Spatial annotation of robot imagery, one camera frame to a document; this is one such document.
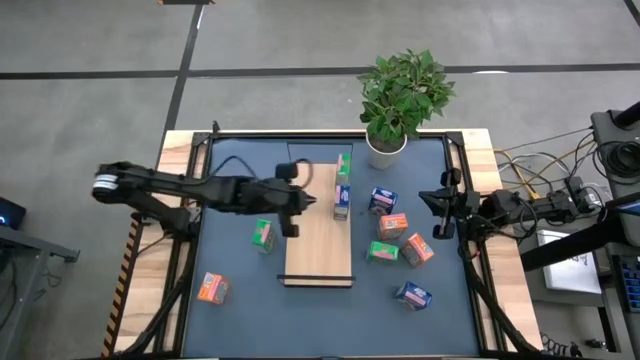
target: concrete floor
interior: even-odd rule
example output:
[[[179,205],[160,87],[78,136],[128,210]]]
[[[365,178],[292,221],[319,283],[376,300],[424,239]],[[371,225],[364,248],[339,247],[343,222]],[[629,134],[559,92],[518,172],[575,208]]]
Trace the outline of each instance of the concrete floor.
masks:
[[[176,70],[192,14],[153,0],[0,0],[0,73]],[[638,63],[639,40],[622,0],[221,0],[205,8],[191,68],[363,66],[406,47],[445,65]],[[426,126],[486,127],[496,147],[586,127],[640,94],[640,72],[451,78],[458,97]],[[77,264],[51,263],[64,281],[36,303],[23,358],[99,354],[130,210],[95,202],[92,175],[102,162],[155,164],[174,83],[0,81],[0,195],[29,209],[26,232],[82,249]],[[360,101],[349,76],[190,79],[176,128],[361,127]],[[562,154],[580,137],[520,151]],[[580,175],[604,183],[589,166]],[[562,342],[599,326],[593,312],[585,324],[572,307],[535,308]]]

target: green leaves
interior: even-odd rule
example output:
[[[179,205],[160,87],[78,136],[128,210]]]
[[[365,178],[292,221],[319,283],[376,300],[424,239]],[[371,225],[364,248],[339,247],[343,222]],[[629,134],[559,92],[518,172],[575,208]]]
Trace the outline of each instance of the green leaves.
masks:
[[[385,59],[376,58],[371,71],[358,76],[365,98],[360,120],[370,136],[385,143],[418,135],[417,127],[432,114],[442,116],[442,108],[455,96],[454,82],[446,82],[444,67],[425,50],[411,49]]]

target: dark blue mat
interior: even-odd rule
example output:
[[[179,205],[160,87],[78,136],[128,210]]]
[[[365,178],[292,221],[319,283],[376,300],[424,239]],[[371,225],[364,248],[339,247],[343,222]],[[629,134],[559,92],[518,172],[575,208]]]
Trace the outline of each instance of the dark blue mat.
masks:
[[[352,151],[351,289],[285,288],[285,242],[278,234],[274,252],[259,254],[251,244],[258,216],[207,210],[195,268],[194,288],[183,355],[187,357],[285,357],[367,355],[474,355],[478,353],[473,317],[457,254],[458,240],[431,239],[438,221],[418,198],[419,190],[437,189],[445,170],[440,140],[410,142],[396,164],[378,171],[367,164],[362,141],[223,140],[214,145],[215,168],[230,155],[244,158],[258,176],[274,175],[276,163],[300,157],[335,163]],[[219,175],[247,174],[231,161]],[[419,232],[435,256],[418,269],[404,259],[395,266],[368,264],[366,249],[376,239],[377,217],[367,212],[374,186],[399,194],[394,213],[405,212],[409,231]],[[277,221],[276,216],[262,216]],[[196,300],[205,272],[231,281],[222,306]],[[433,295],[426,310],[411,312],[392,299],[405,281]]]

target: yellow and black hazard tape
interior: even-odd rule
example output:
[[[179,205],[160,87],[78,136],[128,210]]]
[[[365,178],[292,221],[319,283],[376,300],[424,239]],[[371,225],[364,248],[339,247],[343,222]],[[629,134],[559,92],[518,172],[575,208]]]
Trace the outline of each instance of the yellow and black hazard tape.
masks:
[[[129,292],[129,285],[131,284],[131,275],[133,274],[133,268],[135,266],[135,254],[138,251],[140,238],[142,237],[143,225],[139,214],[131,214],[131,218],[133,220],[131,221],[129,238],[127,239],[122,264],[120,265],[118,283],[116,284],[116,290],[113,295],[113,303],[111,304],[111,312],[109,313],[109,320],[107,322],[107,332],[104,336],[102,346],[102,357],[113,354],[118,331],[120,330],[120,322],[122,321],[122,313],[127,299],[127,293]]]

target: snack box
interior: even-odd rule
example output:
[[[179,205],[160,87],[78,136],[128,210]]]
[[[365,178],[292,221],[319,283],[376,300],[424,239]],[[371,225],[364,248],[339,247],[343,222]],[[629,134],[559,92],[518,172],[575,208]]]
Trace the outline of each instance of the snack box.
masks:
[[[253,232],[253,238],[251,239],[253,245],[257,246],[259,251],[263,254],[271,253],[273,245],[276,242],[276,232],[273,230],[271,221],[258,219],[256,224],[256,230]]]
[[[431,250],[427,242],[424,241],[418,233],[411,235],[400,251],[414,268],[424,264],[433,256],[433,250]]]
[[[367,261],[393,263],[398,260],[399,249],[395,245],[372,241],[367,252]]]
[[[391,240],[402,235],[409,223],[405,214],[393,214],[380,217],[378,223],[378,237],[380,240]]]
[[[338,155],[338,166],[336,168],[336,184],[349,185],[351,176],[351,154]]]
[[[336,185],[336,200],[333,205],[333,219],[347,220],[349,216],[349,185]]]
[[[391,214],[396,201],[398,201],[398,194],[381,187],[376,187],[373,189],[373,192],[371,192],[369,211],[376,215]]]
[[[200,291],[198,292],[198,300],[212,302],[222,305],[224,298],[227,296],[231,283],[222,275],[206,273]]]
[[[398,289],[394,298],[407,308],[418,311],[426,309],[431,304],[432,296],[423,288],[411,281],[407,281]]]

